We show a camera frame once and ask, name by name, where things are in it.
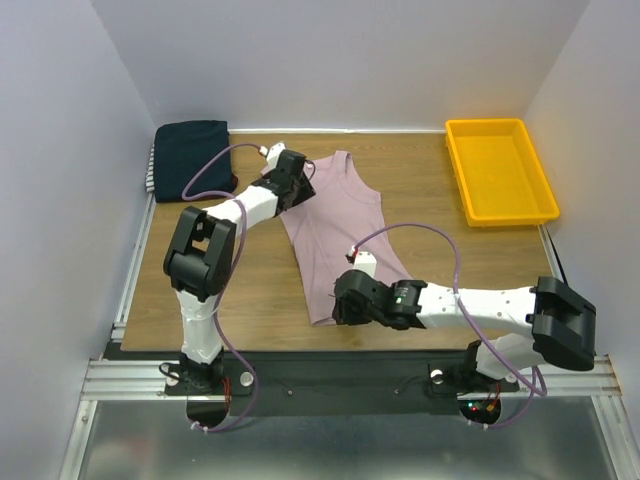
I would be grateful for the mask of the pink tank top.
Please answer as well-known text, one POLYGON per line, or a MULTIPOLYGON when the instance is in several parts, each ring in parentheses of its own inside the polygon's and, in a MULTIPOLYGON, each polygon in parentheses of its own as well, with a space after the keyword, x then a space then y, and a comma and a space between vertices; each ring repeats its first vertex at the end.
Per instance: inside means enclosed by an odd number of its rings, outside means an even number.
POLYGON ((333 325, 334 283, 350 264, 349 249, 383 228, 381 194, 357 173, 352 155, 337 151, 314 162, 315 195, 279 215, 293 246, 310 324, 333 325))

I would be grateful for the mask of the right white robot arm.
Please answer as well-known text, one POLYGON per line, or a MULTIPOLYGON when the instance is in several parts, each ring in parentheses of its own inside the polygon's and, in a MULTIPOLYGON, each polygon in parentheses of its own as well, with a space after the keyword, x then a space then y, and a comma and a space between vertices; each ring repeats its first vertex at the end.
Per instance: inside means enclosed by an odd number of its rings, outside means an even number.
POLYGON ((386 285, 351 269, 336 280, 333 297, 339 325, 471 327, 477 339, 462 362, 430 372, 438 388, 456 393, 492 391, 508 375, 543 364, 578 372, 595 364, 596 308, 554 277, 517 289, 456 290, 421 280, 386 285))

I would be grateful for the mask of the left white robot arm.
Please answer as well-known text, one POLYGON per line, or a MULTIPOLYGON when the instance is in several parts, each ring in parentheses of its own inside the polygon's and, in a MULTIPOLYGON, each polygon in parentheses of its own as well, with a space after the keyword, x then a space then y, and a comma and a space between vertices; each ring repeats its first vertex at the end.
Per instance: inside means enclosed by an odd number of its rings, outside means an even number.
POLYGON ((305 155, 278 143, 262 147, 266 171, 242 193, 214 192, 225 201, 185 208, 163 261, 180 307, 183 344, 176 364, 159 367, 168 395, 205 396, 230 390, 218 310, 249 229, 315 195, 305 155))

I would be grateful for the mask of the folded dark red tank top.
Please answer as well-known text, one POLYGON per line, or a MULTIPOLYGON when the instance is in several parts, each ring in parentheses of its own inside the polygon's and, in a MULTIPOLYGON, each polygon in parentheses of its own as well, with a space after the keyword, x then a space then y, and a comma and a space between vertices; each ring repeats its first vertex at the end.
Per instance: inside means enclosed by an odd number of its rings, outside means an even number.
POLYGON ((230 175, 208 176, 202 182, 202 191, 199 193, 201 199, 225 198, 233 194, 238 186, 238 177, 230 175))

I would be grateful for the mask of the folded navy tank top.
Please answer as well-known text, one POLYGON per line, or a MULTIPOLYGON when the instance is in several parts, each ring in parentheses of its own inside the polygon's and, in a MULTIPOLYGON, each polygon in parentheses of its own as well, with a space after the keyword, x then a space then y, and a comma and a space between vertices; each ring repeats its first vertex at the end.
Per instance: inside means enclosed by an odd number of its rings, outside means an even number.
MULTIPOLYGON (((189 181, 218 153, 229 146, 227 123, 219 120, 191 120, 165 124, 155 133, 153 144, 153 191, 158 203, 182 201, 189 181)), ((227 151, 191 186, 189 195, 202 191, 208 176, 230 175, 231 155, 227 151)))

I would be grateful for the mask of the folded striped tank top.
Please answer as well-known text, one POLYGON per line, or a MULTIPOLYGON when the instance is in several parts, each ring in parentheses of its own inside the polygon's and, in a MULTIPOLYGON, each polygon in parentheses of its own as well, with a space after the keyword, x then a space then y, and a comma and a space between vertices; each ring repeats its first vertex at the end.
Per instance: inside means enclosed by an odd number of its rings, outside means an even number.
POLYGON ((144 186, 147 193, 152 193, 155 189, 154 183, 154 156, 155 156, 155 145, 152 144, 149 151, 149 158, 147 163, 147 170, 145 173, 144 186))

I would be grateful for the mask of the yellow plastic bin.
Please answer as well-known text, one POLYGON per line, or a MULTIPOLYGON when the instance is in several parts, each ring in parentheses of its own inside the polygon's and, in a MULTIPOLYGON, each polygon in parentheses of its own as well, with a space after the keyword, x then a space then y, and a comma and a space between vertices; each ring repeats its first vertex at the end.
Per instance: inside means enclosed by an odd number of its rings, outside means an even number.
POLYGON ((451 119, 445 132, 470 226, 537 226, 559 218, 557 201, 522 120, 451 119))

